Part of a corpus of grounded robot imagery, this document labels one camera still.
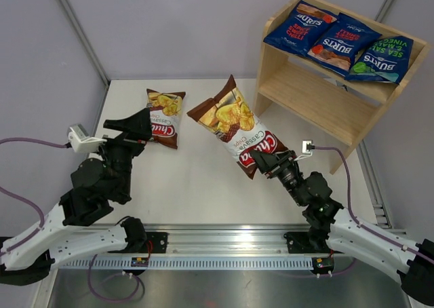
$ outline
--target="blue chip bag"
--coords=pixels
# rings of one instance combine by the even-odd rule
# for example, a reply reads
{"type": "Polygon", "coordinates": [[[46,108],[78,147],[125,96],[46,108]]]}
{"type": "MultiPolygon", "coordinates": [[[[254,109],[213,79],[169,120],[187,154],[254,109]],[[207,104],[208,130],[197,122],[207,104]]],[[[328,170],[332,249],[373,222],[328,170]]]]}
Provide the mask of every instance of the blue chip bag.
{"type": "Polygon", "coordinates": [[[360,49],[381,37],[381,34],[346,14],[309,50],[307,56],[341,75],[347,75],[360,49]]]}
{"type": "Polygon", "coordinates": [[[374,42],[345,77],[347,81],[381,81],[398,84],[408,70],[413,40],[403,36],[374,42]]]}
{"type": "Polygon", "coordinates": [[[291,54],[306,56],[334,21],[336,16],[332,12],[300,1],[288,19],[267,35],[264,42],[291,54]]]}

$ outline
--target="white table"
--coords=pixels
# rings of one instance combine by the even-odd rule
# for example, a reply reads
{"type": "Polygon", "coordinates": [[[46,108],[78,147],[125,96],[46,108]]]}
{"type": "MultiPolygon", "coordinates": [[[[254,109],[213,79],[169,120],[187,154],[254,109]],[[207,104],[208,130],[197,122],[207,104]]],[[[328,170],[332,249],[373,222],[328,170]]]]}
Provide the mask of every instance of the white table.
{"type": "MultiPolygon", "coordinates": [[[[96,136],[115,137],[119,132],[102,127],[105,119],[122,119],[146,106],[146,89],[159,92],[185,91],[178,150],[161,144],[148,144],[134,158],[131,196],[124,206],[111,203],[114,212],[98,221],[115,223],[126,215],[146,224],[305,224],[299,208],[280,182],[267,180],[259,172],[250,180],[237,166],[220,141],[185,113],[216,95],[226,79],[172,79],[112,81],[96,136]]],[[[237,85],[252,105],[255,80],[238,79],[237,85]]],[[[301,151],[304,139],[316,145],[338,145],[336,140],[315,126],[273,105],[261,120],[290,149],[301,151]]],[[[322,172],[333,189],[332,198],[346,205],[347,182],[343,167],[330,175],[334,153],[316,151],[302,160],[305,176],[322,172]]],[[[357,215],[376,223],[366,182],[357,153],[348,159],[351,170],[353,207],[357,215]]]]}

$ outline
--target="burts chips bag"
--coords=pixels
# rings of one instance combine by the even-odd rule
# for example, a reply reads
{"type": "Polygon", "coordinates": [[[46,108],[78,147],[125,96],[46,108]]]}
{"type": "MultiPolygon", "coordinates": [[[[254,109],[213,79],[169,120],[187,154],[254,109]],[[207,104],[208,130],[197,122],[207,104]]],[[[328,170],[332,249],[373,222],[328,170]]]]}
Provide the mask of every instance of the burts chips bag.
{"type": "Polygon", "coordinates": [[[151,112],[152,138],[173,149],[178,148],[178,131],[182,100],[185,92],[159,93],[147,89],[148,105],[151,112]]]}
{"type": "Polygon", "coordinates": [[[359,50],[381,34],[346,14],[318,40],[307,56],[341,75],[347,75],[359,50]]]}
{"type": "Polygon", "coordinates": [[[286,52],[306,56],[334,21],[336,17],[332,12],[300,1],[288,19],[267,35],[264,42],[286,52]]]}
{"type": "Polygon", "coordinates": [[[374,42],[345,77],[347,81],[381,81],[398,84],[408,70],[413,40],[390,37],[374,42]]]}
{"type": "Polygon", "coordinates": [[[251,150],[278,153],[288,149],[250,111],[232,75],[223,90],[187,115],[215,134],[251,179],[256,171],[251,150]]]}

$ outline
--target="cassava chips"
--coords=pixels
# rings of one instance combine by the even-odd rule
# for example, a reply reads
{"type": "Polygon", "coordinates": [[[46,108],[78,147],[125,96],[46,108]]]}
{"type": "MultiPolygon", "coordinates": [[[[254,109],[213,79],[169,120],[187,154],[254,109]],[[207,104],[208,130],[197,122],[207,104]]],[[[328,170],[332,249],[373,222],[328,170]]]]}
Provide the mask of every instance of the cassava chips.
{"type": "Polygon", "coordinates": [[[256,171],[255,161],[250,155],[251,150],[266,153],[287,150],[250,111],[232,75],[223,90],[191,109],[187,115],[223,142],[249,178],[253,178],[256,171]]]}
{"type": "Polygon", "coordinates": [[[150,89],[148,108],[151,112],[152,139],[173,149],[178,148],[179,119],[185,92],[159,93],[150,89]]]}

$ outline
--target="white wall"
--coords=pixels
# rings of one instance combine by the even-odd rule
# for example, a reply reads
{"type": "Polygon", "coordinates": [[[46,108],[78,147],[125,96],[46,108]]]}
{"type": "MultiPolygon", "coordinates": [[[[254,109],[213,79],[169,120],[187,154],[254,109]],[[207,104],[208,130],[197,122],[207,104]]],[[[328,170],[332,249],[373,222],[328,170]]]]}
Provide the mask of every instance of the white wall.
{"type": "MultiPolygon", "coordinates": [[[[385,23],[434,44],[433,0],[397,0],[385,23]]],[[[434,51],[367,137],[393,222],[434,239],[434,51]]]]}
{"type": "MultiPolygon", "coordinates": [[[[66,143],[69,125],[92,130],[103,85],[56,0],[0,0],[0,138],[26,136],[66,143]]],[[[48,212],[71,188],[80,156],[29,144],[0,147],[0,185],[48,212]]],[[[38,219],[0,194],[0,235],[38,219]]],[[[0,306],[29,307],[35,286],[0,285],[0,306]]]]}
{"type": "MultiPolygon", "coordinates": [[[[70,0],[111,79],[254,77],[289,0],[70,0]]],[[[371,18],[383,0],[328,0],[371,18]]]]}

